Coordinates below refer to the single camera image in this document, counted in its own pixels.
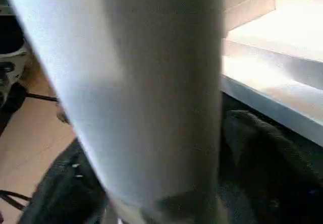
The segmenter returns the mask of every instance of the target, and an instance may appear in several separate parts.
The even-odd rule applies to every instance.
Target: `tile floor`
[[[29,92],[50,92],[40,74]],[[31,196],[37,183],[57,155],[74,139],[71,126],[56,117],[54,102],[27,98],[0,137],[0,189]],[[16,223],[20,211],[0,199],[5,224]]]

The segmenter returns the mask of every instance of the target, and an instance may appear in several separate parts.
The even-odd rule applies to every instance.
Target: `staircase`
[[[226,0],[223,91],[323,146],[323,0]]]

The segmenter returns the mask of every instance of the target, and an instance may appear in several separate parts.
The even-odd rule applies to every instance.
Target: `black fabric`
[[[246,200],[222,193],[231,222],[248,223],[239,222],[247,210],[252,222],[317,223],[322,148],[226,95],[224,102],[220,181]]]
[[[24,34],[14,16],[0,16],[0,53],[19,50],[24,44]]]
[[[0,108],[0,136],[5,130],[13,113],[22,106],[26,98],[26,93],[26,89],[19,83],[12,85],[6,103]]]
[[[99,223],[105,206],[105,192],[74,140],[53,162],[18,224]]]

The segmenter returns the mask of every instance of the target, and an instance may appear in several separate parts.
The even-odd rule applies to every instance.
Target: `cord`
[[[25,206],[23,204],[20,204],[18,201],[14,200],[13,198],[11,198],[11,196],[22,199],[22,200],[26,200],[26,201],[31,200],[31,198],[29,198],[25,195],[22,195],[22,194],[18,194],[16,192],[0,190],[0,198],[2,200],[4,200],[5,202],[12,205],[14,208],[16,208],[18,210],[23,210],[25,208]]]
[[[39,95],[39,94],[27,93],[26,97],[58,102],[57,98],[55,97],[49,97],[49,96]]]

